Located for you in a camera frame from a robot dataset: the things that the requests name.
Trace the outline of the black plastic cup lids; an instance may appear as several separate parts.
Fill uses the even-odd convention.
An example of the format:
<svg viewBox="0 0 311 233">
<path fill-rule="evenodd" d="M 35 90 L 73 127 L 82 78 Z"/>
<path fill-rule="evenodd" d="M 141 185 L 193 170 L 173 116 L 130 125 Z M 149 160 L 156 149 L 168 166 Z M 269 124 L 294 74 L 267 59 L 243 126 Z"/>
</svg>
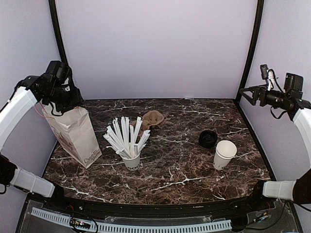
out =
<svg viewBox="0 0 311 233">
<path fill-rule="evenodd" d="M 200 133 L 199 144 L 200 146 L 210 149 L 216 145 L 218 136 L 214 131 L 205 130 Z"/>
</svg>

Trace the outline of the white paper coffee cup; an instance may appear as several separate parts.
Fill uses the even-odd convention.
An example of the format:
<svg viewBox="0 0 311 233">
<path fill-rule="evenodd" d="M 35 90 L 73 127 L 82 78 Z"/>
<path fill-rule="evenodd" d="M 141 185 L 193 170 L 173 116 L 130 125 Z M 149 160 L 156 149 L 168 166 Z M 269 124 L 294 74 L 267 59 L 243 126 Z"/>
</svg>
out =
<svg viewBox="0 0 311 233">
<path fill-rule="evenodd" d="M 237 153 L 236 145 L 229 140 L 222 140 L 216 146 L 213 166 L 217 170 L 222 170 Z"/>
</svg>

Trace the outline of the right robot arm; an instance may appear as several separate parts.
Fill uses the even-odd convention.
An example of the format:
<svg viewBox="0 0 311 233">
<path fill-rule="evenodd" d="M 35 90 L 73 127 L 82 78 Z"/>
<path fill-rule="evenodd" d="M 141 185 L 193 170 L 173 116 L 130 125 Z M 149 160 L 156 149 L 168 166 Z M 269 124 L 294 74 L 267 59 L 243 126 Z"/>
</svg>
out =
<svg viewBox="0 0 311 233">
<path fill-rule="evenodd" d="M 288 97 L 277 90 L 268 90 L 265 85 L 242 88 L 239 93 L 252 105 L 260 101 L 260 106 L 270 105 L 281 108 L 289 115 L 298 128 L 308 156 L 311 155 L 311 103 L 294 97 Z M 311 202 L 311 171 L 308 170 L 295 181 L 262 181 L 254 187 L 253 196 L 248 199 L 248 207 L 259 210 L 266 204 L 267 198 L 292 201 L 296 204 Z"/>
</svg>

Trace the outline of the paper cup holding straws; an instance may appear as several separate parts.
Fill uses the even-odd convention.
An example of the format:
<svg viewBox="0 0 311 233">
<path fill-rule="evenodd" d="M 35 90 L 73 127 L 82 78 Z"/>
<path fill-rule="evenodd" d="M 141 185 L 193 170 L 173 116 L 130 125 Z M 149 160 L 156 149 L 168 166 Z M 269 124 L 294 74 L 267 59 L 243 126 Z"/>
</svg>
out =
<svg viewBox="0 0 311 233">
<path fill-rule="evenodd" d="M 140 153 L 135 158 L 122 158 L 122 160 L 129 171 L 135 171 L 139 168 L 140 165 Z"/>
</svg>

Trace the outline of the white paper takeout bag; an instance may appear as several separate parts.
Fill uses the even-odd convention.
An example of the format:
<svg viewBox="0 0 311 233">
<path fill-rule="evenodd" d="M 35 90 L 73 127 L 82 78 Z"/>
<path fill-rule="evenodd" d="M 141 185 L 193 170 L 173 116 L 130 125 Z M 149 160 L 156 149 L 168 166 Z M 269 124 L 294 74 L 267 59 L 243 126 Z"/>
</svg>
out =
<svg viewBox="0 0 311 233">
<path fill-rule="evenodd" d="M 62 148 L 83 167 L 89 168 L 102 155 L 87 109 L 76 107 L 53 116 L 49 105 L 42 113 Z"/>
</svg>

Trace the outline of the bundle of straws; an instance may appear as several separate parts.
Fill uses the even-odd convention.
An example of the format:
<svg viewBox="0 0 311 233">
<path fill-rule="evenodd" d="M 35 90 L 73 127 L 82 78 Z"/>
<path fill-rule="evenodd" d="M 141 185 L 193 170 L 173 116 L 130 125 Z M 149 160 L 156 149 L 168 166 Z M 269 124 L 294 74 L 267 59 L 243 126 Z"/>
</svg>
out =
<svg viewBox="0 0 311 233">
<path fill-rule="evenodd" d="M 128 117 L 115 118 L 111 125 L 107 126 L 103 138 L 110 147 L 123 159 L 134 159 L 146 146 L 150 137 L 150 130 L 141 130 L 143 120 L 137 118 L 136 125 L 130 124 Z"/>
</svg>

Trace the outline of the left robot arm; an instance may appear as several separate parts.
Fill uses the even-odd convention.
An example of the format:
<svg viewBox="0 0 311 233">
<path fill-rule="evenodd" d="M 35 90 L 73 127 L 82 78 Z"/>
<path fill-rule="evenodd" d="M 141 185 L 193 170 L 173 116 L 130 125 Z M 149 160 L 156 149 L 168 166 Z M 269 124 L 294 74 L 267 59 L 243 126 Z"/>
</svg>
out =
<svg viewBox="0 0 311 233">
<path fill-rule="evenodd" d="M 0 111 L 0 146 L 2 148 L 21 119 L 37 103 L 43 102 L 45 105 L 53 103 L 53 108 L 61 114 L 82 104 L 80 90 L 74 85 L 72 77 L 68 75 L 65 80 L 69 83 L 64 84 L 64 80 L 55 75 L 43 74 L 28 76 L 18 82 L 12 97 Z M 0 183 L 4 187 L 12 185 L 50 198 L 50 205 L 59 212 L 69 207 L 69 202 L 65 197 L 54 193 L 55 184 L 18 167 L 4 155 L 0 157 Z"/>
</svg>

